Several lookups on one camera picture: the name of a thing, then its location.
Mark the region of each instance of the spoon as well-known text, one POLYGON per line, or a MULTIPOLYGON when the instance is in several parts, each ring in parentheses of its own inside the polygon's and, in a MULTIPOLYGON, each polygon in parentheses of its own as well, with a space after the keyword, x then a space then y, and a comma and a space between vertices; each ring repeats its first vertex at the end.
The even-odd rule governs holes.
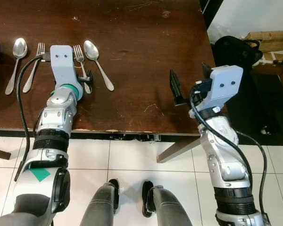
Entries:
POLYGON ((114 90, 114 86, 113 86, 112 82, 107 77, 107 75, 105 74, 103 68, 100 66, 100 64, 98 62, 99 51, 96 48, 96 46, 91 41, 86 40, 84 42, 84 52, 85 52, 85 55, 87 56, 87 58, 90 59, 90 60, 94 60, 96 65, 99 67, 100 73, 103 76, 103 79, 104 79, 104 82, 106 84, 107 89, 109 89, 110 91, 113 91, 114 90))
POLYGON ((18 38, 15 41, 14 47, 13 47, 13 55, 17 59, 16 65, 13 71, 13 74, 11 75, 11 78, 8 82, 8 86, 6 87, 5 94, 9 95, 13 92, 14 86, 15 86, 15 80, 16 80, 16 72, 18 67, 18 62, 21 58, 25 57, 27 54, 27 44, 23 38, 18 38))

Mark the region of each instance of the white wall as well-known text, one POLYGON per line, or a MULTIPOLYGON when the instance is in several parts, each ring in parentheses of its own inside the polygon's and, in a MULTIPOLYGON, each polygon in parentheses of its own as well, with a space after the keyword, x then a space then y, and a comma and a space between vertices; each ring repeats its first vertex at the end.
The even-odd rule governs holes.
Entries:
POLYGON ((208 28, 211 42, 225 35, 283 31, 283 0, 224 0, 208 28))

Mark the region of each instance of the wooden table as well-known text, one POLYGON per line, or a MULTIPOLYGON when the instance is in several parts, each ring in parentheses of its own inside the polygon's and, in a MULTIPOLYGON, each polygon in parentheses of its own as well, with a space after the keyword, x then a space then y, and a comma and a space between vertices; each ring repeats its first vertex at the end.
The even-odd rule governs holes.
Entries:
MULTIPOLYGON (((38 42, 44 42, 47 51, 55 44, 83 45, 86 39, 97 45, 115 91, 106 89, 96 64, 85 60, 85 68, 95 75, 94 91, 78 103, 74 130, 199 135, 188 107, 174 107, 169 87, 170 68, 187 97, 194 82, 202 79, 201 62, 214 66, 198 0, 0 0, 0 128, 4 129, 22 128, 16 89, 4 94, 18 37, 29 47, 21 67, 35 56, 38 42)), ((28 127, 53 89, 50 63, 41 63, 31 91, 22 95, 28 127)))

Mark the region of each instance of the white tile floor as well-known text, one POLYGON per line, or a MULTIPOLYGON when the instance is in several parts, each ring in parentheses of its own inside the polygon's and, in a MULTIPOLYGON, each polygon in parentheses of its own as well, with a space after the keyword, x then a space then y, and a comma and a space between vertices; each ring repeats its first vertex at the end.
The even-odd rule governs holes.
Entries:
MULTIPOLYGON (((156 226, 157 219, 142 216, 142 183, 150 179, 173 192, 187 211, 194 226, 216 226, 216 202, 208 173, 206 156, 200 146, 176 158, 156 163, 156 156, 172 143, 139 141, 71 140, 69 171, 71 201, 56 215, 55 226, 79 225, 95 191, 107 180, 118 178, 121 186, 120 208, 115 226, 156 226)), ((0 215, 13 210, 13 177, 22 158, 25 140, 0 137, 0 149, 11 152, 11 160, 0 160, 0 215)), ((241 145, 253 170, 254 197, 258 188, 262 158, 255 146, 241 145)), ((283 146, 264 146, 268 175, 264 205, 272 225, 283 226, 283 146)))

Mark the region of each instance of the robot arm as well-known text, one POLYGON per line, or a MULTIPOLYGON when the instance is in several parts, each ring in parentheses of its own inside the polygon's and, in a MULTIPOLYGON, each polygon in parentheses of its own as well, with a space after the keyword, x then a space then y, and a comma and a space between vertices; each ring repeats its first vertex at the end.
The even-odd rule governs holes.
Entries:
POLYGON ((211 69, 203 64, 203 71, 205 79, 196 82, 189 99, 183 99, 172 70, 170 86, 175 105, 188 104, 190 117, 200 122, 200 143, 206 152, 218 206, 217 222, 221 226, 269 226, 267 214, 255 208, 251 171, 243 153, 237 151, 237 134, 220 114, 225 102, 237 94, 243 70, 237 66, 211 69))
POLYGON ((83 96, 74 71, 70 46, 51 46, 55 91, 47 100, 33 149, 29 151, 14 189, 15 208, 0 217, 0 226, 48 226, 70 200, 68 141, 76 103, 83 96))

